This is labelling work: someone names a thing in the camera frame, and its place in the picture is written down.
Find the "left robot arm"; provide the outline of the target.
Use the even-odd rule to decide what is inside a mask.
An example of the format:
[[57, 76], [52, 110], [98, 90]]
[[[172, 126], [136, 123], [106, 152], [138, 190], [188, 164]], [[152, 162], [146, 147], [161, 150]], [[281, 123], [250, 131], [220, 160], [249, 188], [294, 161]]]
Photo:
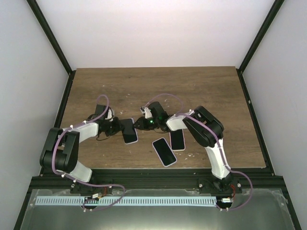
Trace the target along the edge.
[[99, 137], [101, 133], [108, 138], [122, 131], [124, 126], [113, 112], [110, 107], [98, 104], [95, 112], [80, 124], [51, 128], [40, 156], [41, 167], [63, 177], [67, 175], [81, 182], [81, 188], [86, 193], [94, 193], [98, 181], [92, 178], [93, 171], [79, 162], [79, 144]]

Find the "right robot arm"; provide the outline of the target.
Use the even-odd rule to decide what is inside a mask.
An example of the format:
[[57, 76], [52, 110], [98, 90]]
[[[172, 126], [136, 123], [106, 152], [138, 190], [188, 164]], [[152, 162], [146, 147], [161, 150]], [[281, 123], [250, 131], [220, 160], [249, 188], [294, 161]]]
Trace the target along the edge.
[[164, 132], [175, 132], [187, 129], [208, 154], [215, 191], [224, 193], [230, 188], [227, 178], [230, 170], [223, 148], [224, 126], [207, 109], [198, 106], [187, 113], [168, 115], [159, 102], [153, 102], [141, 107], [141, 112], [143, 116], [134, 124], [139, 130], [159, 128]]

